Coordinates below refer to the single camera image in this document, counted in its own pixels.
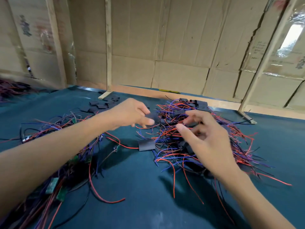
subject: clear packing tape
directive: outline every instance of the clear packing tape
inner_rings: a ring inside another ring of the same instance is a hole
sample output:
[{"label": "clear packing tape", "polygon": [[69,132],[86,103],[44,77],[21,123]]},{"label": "clear packing tape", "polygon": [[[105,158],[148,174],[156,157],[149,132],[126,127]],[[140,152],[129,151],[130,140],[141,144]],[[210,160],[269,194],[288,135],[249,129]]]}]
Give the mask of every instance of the clear packing tape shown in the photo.
[{"label": "clear packing tape", "polygon": [[[256,72],[267,49],[282,8],[274,0],[265,14],[250,45],[242,70]],[[298,0],[294,13],[286,23],[281,37],[269,59],[264,74],[294,79],[305,78],[305,0]]]}]

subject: person's right hand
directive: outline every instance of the person's right hand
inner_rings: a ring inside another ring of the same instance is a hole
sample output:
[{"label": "person's right hand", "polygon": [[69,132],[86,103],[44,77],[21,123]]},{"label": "person's right hand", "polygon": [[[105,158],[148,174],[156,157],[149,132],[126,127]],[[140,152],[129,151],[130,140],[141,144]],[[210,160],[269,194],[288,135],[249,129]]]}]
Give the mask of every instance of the person's right hand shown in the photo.
[{"label": "person's right hand", "polygon": [[189,117],[183,123],[202,122],[189,130],[182,124],[176,128],[186,142],[192,147],[199,161],[219,180],[226,179],[240,171],[236,164],[227,131],[221,127],[213,116],[205,111],[185,111]]}]

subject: wire bundle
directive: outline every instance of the wire bundle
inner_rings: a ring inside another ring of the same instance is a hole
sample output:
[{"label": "wire bundle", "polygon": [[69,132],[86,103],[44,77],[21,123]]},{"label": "wire bundle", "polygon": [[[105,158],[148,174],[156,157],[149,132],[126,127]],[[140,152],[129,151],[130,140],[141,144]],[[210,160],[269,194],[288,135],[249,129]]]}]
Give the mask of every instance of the wire bundle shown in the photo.
[{"label": "wire bundle", "polygon": [[0,103],[8,102],[8,98],[36,92],[30,85],[21,82],[0,80]]},{"label": "wire bundle", "polygon": [[[23,123],[24,125],[38,125],[40,126],[38,129],[36,128],[20,128],[20,136],[18,138],[13,139],[2,139],[7,142],[11,140],[20,140],[21,143],[26,143],[36,138],[47,135],[51,132],[61,130],[63,128],[69,127],[75,123],[84,121],[88,118],[92,117],[92,115],[84,112],[76,112],[69,115],[64,116],[55,116],[49,120],[49,122],[36,120],[32,123]],[[107,138],[113,140],[111,137],[113,135],[109,134]],[[85,146],[79,153],[72,159],[70,159],[65,165],[63,165],[57,172],[55,172],[52,176],[50,176],[42,185],[40,185],[33,193],[31,193],[21,204],[19,204],[8,216],[8,218],[4,221],[4,223],[0,226],[2,228],[8,228],[13,222],[19,220],[19,223],[14,228],[26,228],[31,222],[35,219],[38,219],[38,222],[35,229],[43,229],[46,228],[46,223],[50,216],[50,211],[57,206],[57,210],[53,215],[48,229],[51,228],[51,225],[54,221],[54,218],[63,202],[63,199],[59,198],[60,192],[62,192],[63,197],[65,196],[65,192],[74,191],[87,182],[89,182],[89,188],[92,189],[93,193],[96,195],[98,199],[105,203],[117,203],[124,201],[125,199],[121,199],[118,201],[107,201],[100,197],[97,193],[96,189],[92,183],[92,174],[97,175],[97,170],[99,167],[99,163],[97,161],[96,156],[94,154],[98,152],[100,143],[103,139],[104,135],[99,135],[92,142],[90,142],[87,146]],[[116,152],[117,146],[114,150],[100,163],[100,165],[113,153]],[[55,188],[51,194],[47,193],[47,189],[50,186],[50,183],[57,179],[57,183],[55,184]],[[90,189],[88,192],[88,196],[84,204],[79,208],[71,217],[66,219],[64,222],[59,223],[53,228],[57,228],[64,223],[71,220],[74,216],[76,216],[80,210],[86,204],[89,197]]]},{"label": "wire bundle", "polygon": [[[175,198],[175,174],[183,170],[185,178],[190,186],[190,188],[195,192],[201,203],[203,204],[203,201],[199,197],[199,195],[196,193],[196,191],[193,189],[192,185],[190,184],[188,177],[186,175],[187,172],[196,173],[198,175],[203,175],[206,178],[214,179],[214,186],[217,193],[217,196],[221,202],[221,205],[223,206],[225,212],[227,213],[220,197],[217,191],[216,186],[216,179],[213,177],[213,175],[200,163],[199,159],[196,157],[194,152],[192,151],[191,147],[185,142],[180,135],[180,133],[176,130],[176,124],[183,123],[183,120],[186,119],[188,116],[185,114],[185,110],[193,110],[197,109],[198,104],[196,104],[196,100],[172,100],[171,102],[168,101],[168,104],[165,105],[157,105],[156,112],[158,113],[158,116],[160,118],[160,122],[153,127],[149,128],[151,129],[150,132],[146,132],[146,134],[154,135],[155,137],[151,137],[155,140],[156,144],[156,150],[154,151],[155,158],[154,162],[158,166],[158,162],[165,162],[168,163],[169,166],[166,169],[173,169],[173,197]],[[252,145],[254,138],[252,138],[253,135],[244,135],[237,127],[238,124],[247,124],[246,121],[243,122],[232,122],[230,120],[224,119],[221,116],[216,115],[214,111],[212,111],[210,108],[206,107],[206,111],[209,111],[214,119],[223,126],[229,134],[230,142],[231,142],[231,149],[233,156],[235,158],[236,163],[241,167],[245,166],[250,170],[247,172],[248,174],[254,174],[258,178],[261,178],[260,176],[269,177],[271,179],[274,179],[276,181],[279,181],[285,185],[291,186],[291,184],[285,183],[283,181],[280,181],[276,178],[274,178],[274,175],[265,172],[264,170],[258,168],[258,166],[264,166],[268,168],[273,168],[273,166],[267,165],[265,162],[266,160],[256,156],[253,154],[254,150],[252,150]],[[137,131],[138,135],[141,138],[148,138],[143,136],[141,133],[141,129],[139,128],[139,131]],[[244,141],[247,145],[246,149],[242,149],[241,142]]]}]

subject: forearm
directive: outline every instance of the forearm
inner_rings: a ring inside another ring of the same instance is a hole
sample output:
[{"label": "forearm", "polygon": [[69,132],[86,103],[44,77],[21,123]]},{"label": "forearm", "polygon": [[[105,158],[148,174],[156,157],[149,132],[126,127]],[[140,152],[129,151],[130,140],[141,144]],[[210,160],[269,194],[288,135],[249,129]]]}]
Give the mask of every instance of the forearm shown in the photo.
[{"label": "forearm", "polygon": [[0,216],[95,137],[115,127],[110,111],[0,153]]},{"label": "forearm", "polygon": [[222,183],[238,202],[252,228],[294,228],[255,188],[246,173],[238,170]]}]

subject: person's left hand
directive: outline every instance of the person's left hand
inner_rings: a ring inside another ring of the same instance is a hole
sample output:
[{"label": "person's left hand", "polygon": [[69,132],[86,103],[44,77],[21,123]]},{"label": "person's left hand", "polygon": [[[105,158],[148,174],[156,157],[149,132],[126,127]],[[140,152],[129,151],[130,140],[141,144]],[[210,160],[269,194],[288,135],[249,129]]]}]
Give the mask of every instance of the person's left hand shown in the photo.
[{"label": "person's left hand", "polygon": [[113,107],[109,110],[109,113],[117,120],[116,128],[128,125],[134,127],[135,124],[146,128],[146,125],[153,125],[155,123],[153,119],[145,117],[146,114],[150,113],[145,104],[132,98]]}]

